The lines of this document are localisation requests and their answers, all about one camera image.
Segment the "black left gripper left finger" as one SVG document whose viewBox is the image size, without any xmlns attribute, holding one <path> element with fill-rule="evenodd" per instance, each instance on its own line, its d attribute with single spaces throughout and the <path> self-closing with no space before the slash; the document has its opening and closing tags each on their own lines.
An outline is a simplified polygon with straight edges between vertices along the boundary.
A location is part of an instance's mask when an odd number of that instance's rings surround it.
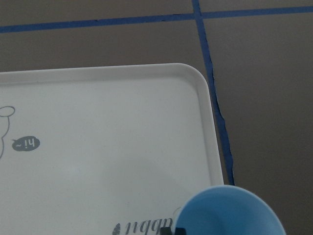
<svg viewBox="0 0 313 235">
<path fill-rule="evenodd" d="M 171 235 L 171 228 L 170 227 L 160 228 L 160 235 Z"/>
</svg>

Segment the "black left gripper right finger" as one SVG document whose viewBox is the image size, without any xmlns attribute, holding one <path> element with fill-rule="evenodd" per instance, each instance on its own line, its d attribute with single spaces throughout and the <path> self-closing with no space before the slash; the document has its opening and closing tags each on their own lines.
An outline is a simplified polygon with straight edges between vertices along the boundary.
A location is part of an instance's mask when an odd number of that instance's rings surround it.
<svg viewBox="0 0 313 235">
<path fill-rule="evenodd" d="M 176 228 L 175 235 L 187 235 L 186 230 L 184 228 Z"/>
</svg>

